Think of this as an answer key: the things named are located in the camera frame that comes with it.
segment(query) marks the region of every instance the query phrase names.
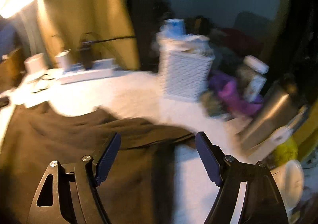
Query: brown cloth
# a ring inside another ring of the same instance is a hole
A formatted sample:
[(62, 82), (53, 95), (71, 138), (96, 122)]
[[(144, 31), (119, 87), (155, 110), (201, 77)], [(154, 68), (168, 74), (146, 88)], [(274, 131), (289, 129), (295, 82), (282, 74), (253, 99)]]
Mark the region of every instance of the brown cloth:
[(192, 133), (141, 118), (118, 120), (100, 108), (61, 116), (47, 102), (18, 105), (9, 123), (0, 154), (0, 223), (26, 223), (49, 163), (76, 162), (113, 131), (121, 134), (120, 151), (98, 188), (112, 224), (171, 223), (174, 147), (193, 138)]

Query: white tablecloth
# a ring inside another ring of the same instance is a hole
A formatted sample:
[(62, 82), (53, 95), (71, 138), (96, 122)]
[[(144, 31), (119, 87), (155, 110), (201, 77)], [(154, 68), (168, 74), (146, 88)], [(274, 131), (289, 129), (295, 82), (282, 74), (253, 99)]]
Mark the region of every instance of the white tablecloth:
[[(24, 103), (30, 107), (48, 100), (57, 113), (66, 116), (82, 115), (102, 106), (118, 118), (144, 117), (154, 123), (182, 126), (194, 133), (204, 131), (224, 154), (231, 154), (239, 161), (249, 163), (237, 149), (235, 134), (243, 128), (239, 120), (223, 123), (208, 118), (200, 103), (162, 98), (154, 74), (115, 71), (115, 77), (112, 78), (66, 85), (52, 81), (49, 89), (37, 94), (31, 94), (30, 89), (31, 84), (20, 85), (12, 93), (13, 103)], [(12, 105), (0, 112), (0, 141), (13, 109)], [(196, 150), (180, 146), (175, 156), (174, 223), (202, 224), (217, 196), (218, 187), (209, 180)], [(242, 183), (231, 223), (239, 220), (245, 188), (246, 184)]]

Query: white basket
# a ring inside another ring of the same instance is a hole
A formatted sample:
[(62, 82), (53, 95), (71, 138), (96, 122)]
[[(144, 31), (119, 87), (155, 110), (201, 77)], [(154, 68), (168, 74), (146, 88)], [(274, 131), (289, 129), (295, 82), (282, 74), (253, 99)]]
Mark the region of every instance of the white basket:
[(159, 82), (165, 98), (194, 102), (206, 89), (214, 57), (177, 51), (160, 52)]

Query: small jar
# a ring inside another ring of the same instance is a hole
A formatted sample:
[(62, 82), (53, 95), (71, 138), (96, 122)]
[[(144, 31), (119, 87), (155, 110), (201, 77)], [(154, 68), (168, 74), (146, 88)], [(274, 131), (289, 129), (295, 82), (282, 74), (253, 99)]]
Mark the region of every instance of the small jar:
[(237, 69), (238, 91), (244, 100), (251, 103), (262, 90), (269, 67), (252, 55), (246, 56), (243, 62)]

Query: metal screw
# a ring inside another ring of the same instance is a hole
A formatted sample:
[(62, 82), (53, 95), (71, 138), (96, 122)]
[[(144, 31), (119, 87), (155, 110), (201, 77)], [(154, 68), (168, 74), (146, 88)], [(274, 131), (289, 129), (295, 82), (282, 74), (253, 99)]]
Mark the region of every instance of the metal screw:
[(262, 161), (257, 162), (257, 164), (258, 164), (260, 167), (266, 167), (266, 165), (265, 165)]
[(234, 157), (232, 155), (226, 155), (225, 156), (225, 160), (228, 162), (233, 162), (234, 161)]
[(57, 164), (58, 164), (57, 160), (53, 160), (51, 161), (50, 166), (55, 167)]
[(84, 162), (87, 162), (87, 161), (90, 161), (91, 158), (92, 158), (92, 157), (91, 157), (90, 155), (86, 155), (86, 156), (82, 157), (82, 160), (83, 160)]

